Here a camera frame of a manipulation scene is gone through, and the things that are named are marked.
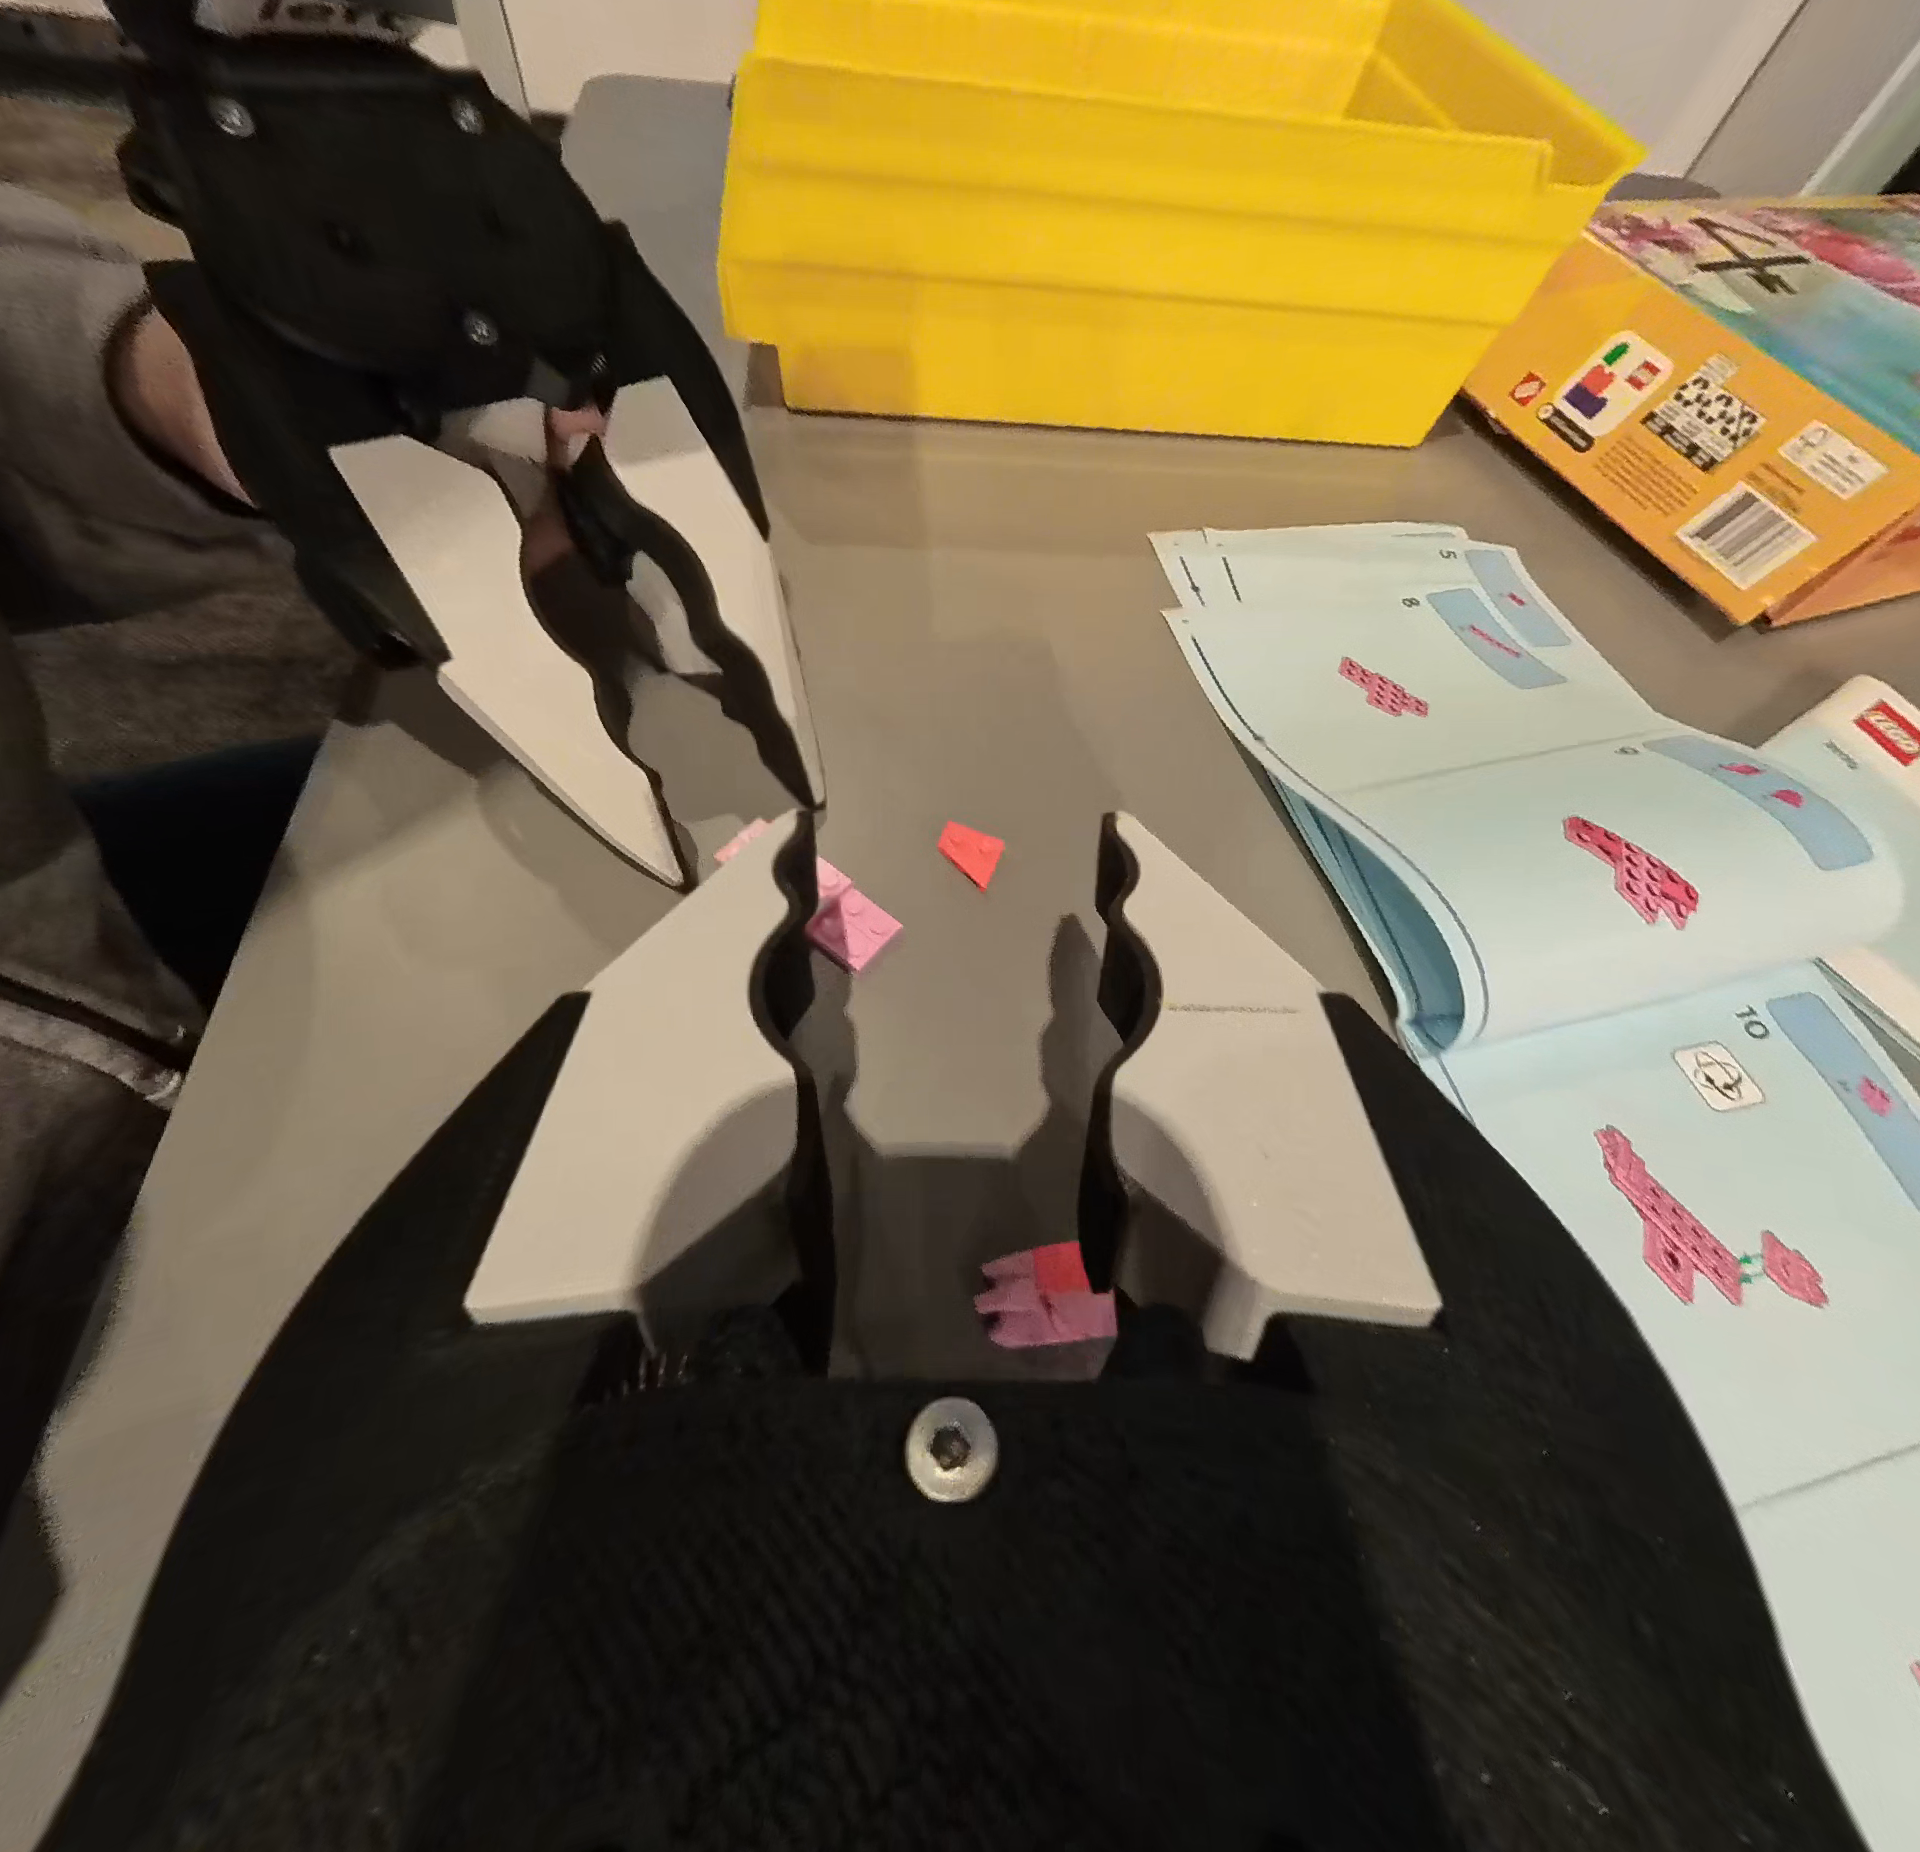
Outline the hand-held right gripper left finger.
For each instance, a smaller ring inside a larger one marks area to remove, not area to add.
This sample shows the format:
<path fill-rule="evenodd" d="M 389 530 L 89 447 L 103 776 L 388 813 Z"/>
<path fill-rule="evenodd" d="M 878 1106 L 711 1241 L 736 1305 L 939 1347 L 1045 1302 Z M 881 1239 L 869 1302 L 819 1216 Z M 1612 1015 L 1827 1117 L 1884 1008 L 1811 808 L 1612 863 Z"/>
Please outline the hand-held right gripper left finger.
<path fill-rule="evenodd" d="M 836 1236 L 815 1079 L 814 815 L 785 813 L 577 992 L 577 1024 L 468 1278 L 480 1328 L 616 1314 L 654 1354 L 776 1307 L 830 1356 Z"/>

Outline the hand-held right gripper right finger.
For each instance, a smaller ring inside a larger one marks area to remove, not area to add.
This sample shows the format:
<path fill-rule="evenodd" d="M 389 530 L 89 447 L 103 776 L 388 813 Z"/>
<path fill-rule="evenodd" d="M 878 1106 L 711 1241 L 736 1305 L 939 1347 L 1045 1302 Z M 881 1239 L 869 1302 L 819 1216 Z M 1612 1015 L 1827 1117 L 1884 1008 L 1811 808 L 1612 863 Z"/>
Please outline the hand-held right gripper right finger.
<path fill-rule="evenodd" d="M 1273 1318 L 1428 1329 L 1441 1294 L 1328 992 L 1137 818 L 1100 822 L 1095 1001 L 1115 1050 L 1078 1177 L 1093 1291 L 1254 1361 Z"/>

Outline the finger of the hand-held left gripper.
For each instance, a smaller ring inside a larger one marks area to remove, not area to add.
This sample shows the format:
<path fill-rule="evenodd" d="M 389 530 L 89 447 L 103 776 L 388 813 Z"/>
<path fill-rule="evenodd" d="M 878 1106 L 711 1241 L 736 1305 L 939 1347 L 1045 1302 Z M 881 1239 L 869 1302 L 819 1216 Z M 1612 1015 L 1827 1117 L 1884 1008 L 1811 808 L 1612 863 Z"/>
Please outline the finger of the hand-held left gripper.
<path fill-rule="evenodd" d="M 614 392 L 598 437 L 598 530 L 614 567 L 653 568 L 636 602 L 666 670 L 716 699 L 796 804 L 825 809 L 825 760 L 765 521 L 675 383 Z"/>
<path fill-rule="evenodd" d="M 443 692 L 616 856 L 685 890 L 654 778 L 609 733 L 589 670 L 529 600 L 519 521 L 496 479 L 404 435 L 332 447 L 331 462 L 438 633 Z"/>

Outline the pink red brick model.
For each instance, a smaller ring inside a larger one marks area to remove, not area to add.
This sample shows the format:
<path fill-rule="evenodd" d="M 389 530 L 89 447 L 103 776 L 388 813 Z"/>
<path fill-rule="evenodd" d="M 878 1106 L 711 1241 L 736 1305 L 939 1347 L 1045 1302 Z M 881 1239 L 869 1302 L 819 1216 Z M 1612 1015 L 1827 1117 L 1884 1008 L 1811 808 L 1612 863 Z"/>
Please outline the pink red brick model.
<path fill-rule="evenodd" d="M 971 1311 L 1004 1352 L 1109 1343 L 1119 1331 L 1115 1296 L 1092 1288 L 1074 1239 L 986 1263 Z"/>

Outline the long pink brick plate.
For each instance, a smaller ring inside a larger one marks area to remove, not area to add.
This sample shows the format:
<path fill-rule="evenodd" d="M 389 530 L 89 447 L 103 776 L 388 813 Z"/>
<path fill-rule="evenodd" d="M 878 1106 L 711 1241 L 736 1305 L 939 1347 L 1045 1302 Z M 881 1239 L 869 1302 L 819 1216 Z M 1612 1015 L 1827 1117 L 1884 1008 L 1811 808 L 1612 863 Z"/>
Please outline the long pink brick plate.
<path fill-rule="evenodd" d="M 772 928 L 748 956 L 748 969 L 754 974 L 776 965 L 780 953 L 794 941 L 798 906 L 794 878 L 785 852 L 791 845 L 808 859 L 808 910 L 801 928 L 804 941 L 829 956 L 833 965 L 850 974 L 866 971 L 873 960 L 900 934 L 902 925 L 864 890 L 857 889 L 850 876 L 839 870 L 830 859 L 825 859 L 818 848 L 818 818 L 814 813 L 796 813 L 791 821 L 751 818 L 736 831 L 726 836 L 710 859 L 716 869 L 728 869 L 740 853 L 762 853 L 772 887 Z"/>

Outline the light blue instruction booklet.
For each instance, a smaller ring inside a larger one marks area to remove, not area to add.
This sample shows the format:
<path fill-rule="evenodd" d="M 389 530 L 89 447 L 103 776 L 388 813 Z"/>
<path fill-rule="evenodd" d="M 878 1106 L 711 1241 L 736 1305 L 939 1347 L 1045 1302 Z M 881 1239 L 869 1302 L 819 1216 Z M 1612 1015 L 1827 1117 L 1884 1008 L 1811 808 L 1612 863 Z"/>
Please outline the light blue instruction booklet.
<path fill-rule="evenodd" d="M 1428 1079 L 1684 1401 L 1870 1847 L 1915 1847 L 1915 1072 L 1820 960 L 1862 809 L 1648 706 L 1496 545 L 1150 535 L 1169 629 Z"/>

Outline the yellow plastic bin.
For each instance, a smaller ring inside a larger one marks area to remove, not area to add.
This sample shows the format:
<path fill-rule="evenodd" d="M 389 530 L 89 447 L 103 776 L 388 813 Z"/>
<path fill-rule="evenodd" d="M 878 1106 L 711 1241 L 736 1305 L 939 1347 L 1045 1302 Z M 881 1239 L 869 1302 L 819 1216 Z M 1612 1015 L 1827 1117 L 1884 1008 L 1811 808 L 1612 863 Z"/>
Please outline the yellow plastic bin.
<path fill-rule="evenodd" d="M 718 296 L 796 410 L 1418 447 L 1642 155 L 1456 0 L 758 0 Z"/>

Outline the person's left forearm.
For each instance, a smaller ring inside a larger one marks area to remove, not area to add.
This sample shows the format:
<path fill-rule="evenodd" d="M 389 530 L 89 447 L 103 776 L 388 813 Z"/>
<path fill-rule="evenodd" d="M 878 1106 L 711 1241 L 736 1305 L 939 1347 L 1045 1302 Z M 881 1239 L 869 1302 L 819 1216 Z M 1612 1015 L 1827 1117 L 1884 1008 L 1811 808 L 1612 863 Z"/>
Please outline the person's left forearm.
<path fill-rule="evenodd" d="M 195 545 L 257 530 L 203 374 L 132 253 L 3 198 L 3 468 L 21 501 Z"/>

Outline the grey desk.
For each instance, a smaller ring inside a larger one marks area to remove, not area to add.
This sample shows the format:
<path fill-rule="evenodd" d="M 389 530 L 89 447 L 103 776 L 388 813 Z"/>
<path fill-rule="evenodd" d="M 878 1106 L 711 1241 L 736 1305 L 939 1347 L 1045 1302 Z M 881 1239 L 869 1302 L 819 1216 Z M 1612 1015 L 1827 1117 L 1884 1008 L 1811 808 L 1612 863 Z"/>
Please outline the grey desk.
<path fill-rule="evenodd" d="M 219 1019 L 52 1405 L 63 1594 L 7 1698 L 15 1847 L 1870 1847 L 1757 1558 L 1623 1296 L 1406 1052 L 1375 955 L 1229 736 L 1125 521 L 1166 445 L 745 431 L 827 804 L 661 664 L 581 664 L 669 890 L 462 713 L 480 856 L 364 883 L 279 1024 Z M 900 934 L 810 948 L 796 1046 L 836 1318 L 654 1354 L 462 1307 L 577 992 L 751 818 Z M 1100 822 L 1137 818 L 1328 992 L 1428 1329 L 1254 1361 L 1115 1298 L 1004 1352 L 981 1267 L 1079 1243 Z M 1004 841 L 987 890 L 937 852 Z"/>

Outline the person's grey clothing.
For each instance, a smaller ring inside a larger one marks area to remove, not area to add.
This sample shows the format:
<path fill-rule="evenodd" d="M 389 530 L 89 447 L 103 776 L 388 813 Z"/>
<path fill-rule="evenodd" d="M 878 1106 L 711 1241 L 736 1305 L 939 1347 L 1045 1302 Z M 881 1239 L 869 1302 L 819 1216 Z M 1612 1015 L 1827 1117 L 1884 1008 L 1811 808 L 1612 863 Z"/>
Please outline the person's grey clothing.
<path fill-rule="evenodd" d="M 329 728 L 348 649 L 257 530 L 65 518 L 3 468 L 3 1446 L 21 1490 L 209 1012 L 111 887 L 71 789 Z"/>

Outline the closed instruction booklet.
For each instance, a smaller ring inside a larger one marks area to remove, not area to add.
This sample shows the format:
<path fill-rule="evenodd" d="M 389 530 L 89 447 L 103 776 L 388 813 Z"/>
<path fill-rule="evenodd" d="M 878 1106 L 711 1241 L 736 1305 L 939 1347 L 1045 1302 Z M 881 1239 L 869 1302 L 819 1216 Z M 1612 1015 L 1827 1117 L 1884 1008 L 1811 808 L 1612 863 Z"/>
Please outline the closed instruction booklet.
<path fill-rule="evenodd" d="M 1884 839 L 1902 910 L 1874 944 L 1820 960 L 1848 1001 L 1918 1058 L 1918 706 L 1858 675 L 1758 745 L 1787 771 L 1862 809 Z"/>

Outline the yellow toy box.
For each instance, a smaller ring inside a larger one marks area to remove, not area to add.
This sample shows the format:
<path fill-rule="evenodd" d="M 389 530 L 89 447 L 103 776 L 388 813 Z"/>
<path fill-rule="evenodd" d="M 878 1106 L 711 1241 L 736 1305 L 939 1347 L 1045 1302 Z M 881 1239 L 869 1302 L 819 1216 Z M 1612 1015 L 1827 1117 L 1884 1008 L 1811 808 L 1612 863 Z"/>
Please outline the yellow toy box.
<path fill-rule="evenodd" d="M 1733 625 L 1918 592 L 1918 198 L 1603 205 L 1464 396 Z"/>

